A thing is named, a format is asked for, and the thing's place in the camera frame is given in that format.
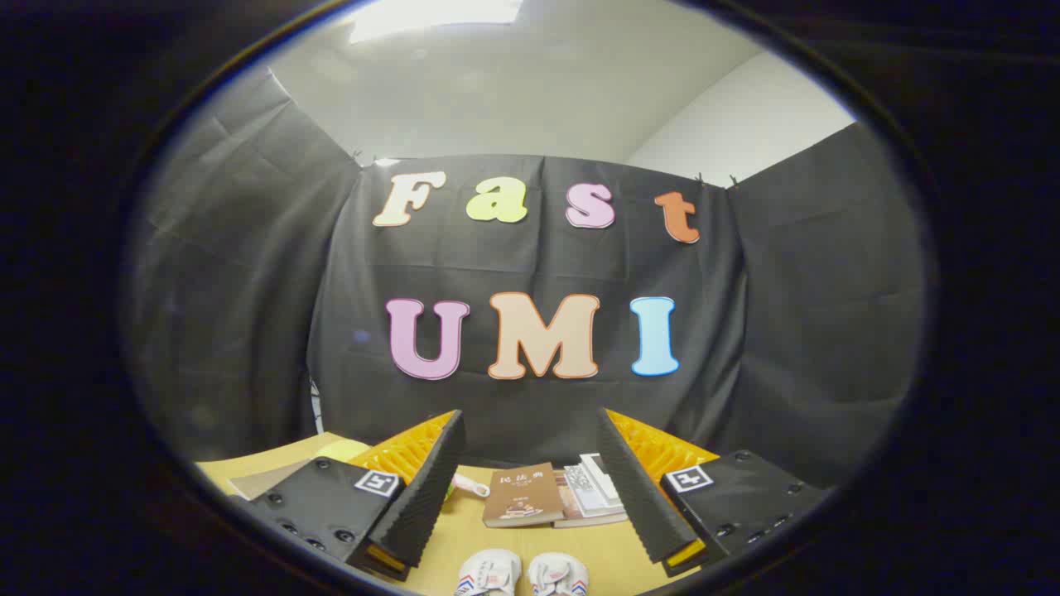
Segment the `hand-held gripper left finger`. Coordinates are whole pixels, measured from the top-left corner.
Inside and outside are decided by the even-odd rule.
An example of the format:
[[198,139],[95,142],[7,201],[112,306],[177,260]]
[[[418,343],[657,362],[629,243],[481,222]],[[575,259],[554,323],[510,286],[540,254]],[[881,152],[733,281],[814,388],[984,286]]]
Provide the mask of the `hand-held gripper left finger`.
[[421,561],[465,448],[462,411],[435,416],[352,458],[319,455],[248,503],[292,543],[404,581]]

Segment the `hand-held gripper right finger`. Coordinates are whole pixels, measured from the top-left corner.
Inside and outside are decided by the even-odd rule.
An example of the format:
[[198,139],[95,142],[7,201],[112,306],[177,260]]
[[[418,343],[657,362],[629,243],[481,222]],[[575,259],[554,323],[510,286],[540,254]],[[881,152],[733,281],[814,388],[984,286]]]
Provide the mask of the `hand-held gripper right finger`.
[[829,491],[740,449],[716,455],[601,408],[597,449],[648,558],[677,576],[739,557]]

